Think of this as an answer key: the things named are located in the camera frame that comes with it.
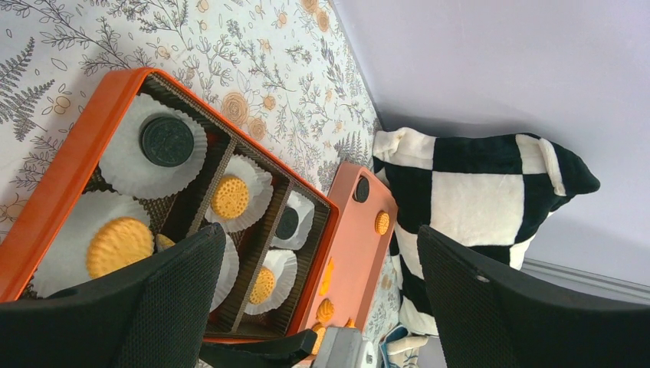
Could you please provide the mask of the swirl butter cookie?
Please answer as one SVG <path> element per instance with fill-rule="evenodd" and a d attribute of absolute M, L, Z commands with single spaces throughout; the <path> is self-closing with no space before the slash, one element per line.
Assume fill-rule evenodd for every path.
<path fill-rule="evenodd" d="M 335 307 L 333 302 L 330 299 L 325 298 L 321 301 L 321 303 L 317 308 L 316 311 L 317 322 L 320 324 L 326 324 L 333 318 L 334 314 L 335 314 Z"/>

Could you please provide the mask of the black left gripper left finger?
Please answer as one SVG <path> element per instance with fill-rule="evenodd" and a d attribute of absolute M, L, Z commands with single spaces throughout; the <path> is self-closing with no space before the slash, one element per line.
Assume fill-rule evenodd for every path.
<path fill-rule="evenodd" d="M 209 225 L 40 300 L 1 305 L 3 367 L 192 367 L 225 251 Z"/>

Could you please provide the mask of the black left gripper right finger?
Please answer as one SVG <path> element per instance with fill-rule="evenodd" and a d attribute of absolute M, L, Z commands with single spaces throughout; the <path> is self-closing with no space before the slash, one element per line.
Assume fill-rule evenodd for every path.
<path fill-rule="evenodd" d="M 449 367 L 647 367 L 649 307 L 517 271 L 428 226 L 426 293 Z"/>

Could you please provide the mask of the orange compartment box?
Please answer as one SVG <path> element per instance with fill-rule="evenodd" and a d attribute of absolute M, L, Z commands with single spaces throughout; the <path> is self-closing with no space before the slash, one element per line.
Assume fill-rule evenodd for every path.
<path fill-rule="evenodd" d="M 16 301 L 33 287 L 32 277 L 38 264 L 79 197 L 92 189 L 115 189 L 99 161 L 133 100 L 142 94 L 187 113 L 207 135 L 207 154 L 197 177 L 176 194 L 143 200 L 153 232 L 180 241 L 207 225 L 208 199 L 235 154 L 251 158 L 271 174 L 270 205 L 249 229 L 233 231 L 240 253 L 240 271 L 233 290 L 208 319 L 204 338 L 209 342 L 243 343 L 289 336 L 311 328 L 317 322 L 320 275 L 338 225 L 339 206 L 190 89 L 151 67 L 106 74 L 59 146 L 2 243 L 2 302 Z M 253 317 L 245 310 L 251 282 L 271 247 L 280 214 L 294 193 L 306 196 L 315 206 L 306 244 L 297 252 L 296 281 L 280 307 Z"/>

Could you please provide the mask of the pink cookie tray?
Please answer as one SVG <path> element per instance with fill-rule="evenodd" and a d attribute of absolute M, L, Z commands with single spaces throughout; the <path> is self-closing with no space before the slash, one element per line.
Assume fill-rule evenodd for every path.
<path fill-rule="evenodd" d="M 369 197 L 364 203 L 353 199 L 360 176 L 369 180 Z M 390 190 L 364 166 L 341 163 L 326 202 L 333 208 L 288 328 L 291 334 L 310 329 L 317 322 L 316 311 L 325 298 L 335 307 L 329 325 L 342 327 L 353 318 L 357 328 L 364 328 L 396 222 L 397 205 Z M 384 235 L 374 229 L 379 211 L 390 215 Z M 330 290 L 320 296 L 320 283 L 330 258 L 335 264 Z"/>

